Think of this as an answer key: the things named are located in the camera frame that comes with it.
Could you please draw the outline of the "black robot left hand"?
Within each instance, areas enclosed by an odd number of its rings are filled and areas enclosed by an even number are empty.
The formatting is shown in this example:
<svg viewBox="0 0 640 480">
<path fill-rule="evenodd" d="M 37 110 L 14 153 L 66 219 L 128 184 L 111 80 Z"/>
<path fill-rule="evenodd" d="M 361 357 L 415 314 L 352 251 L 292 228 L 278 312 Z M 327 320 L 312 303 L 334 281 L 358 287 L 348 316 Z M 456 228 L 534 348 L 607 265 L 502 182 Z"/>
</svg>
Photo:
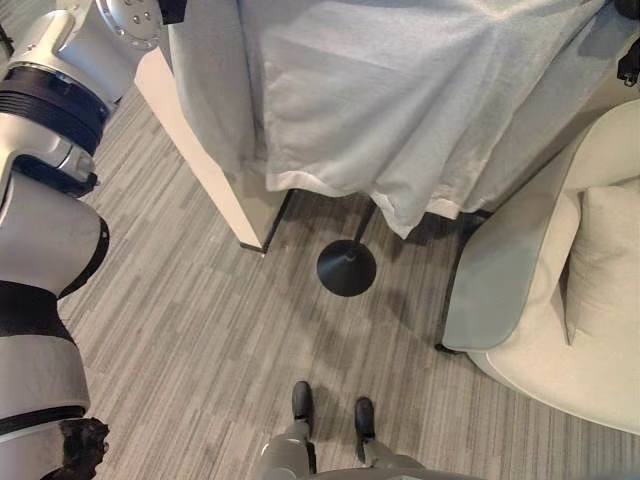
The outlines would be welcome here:
<svg viewBox="0 0 640 480">
<path fill-rule="evenodd" d="M 184 21 L 187 0 L 159 0 L 158 5 L 164 25 L 179 24 Z"/>
</svg>

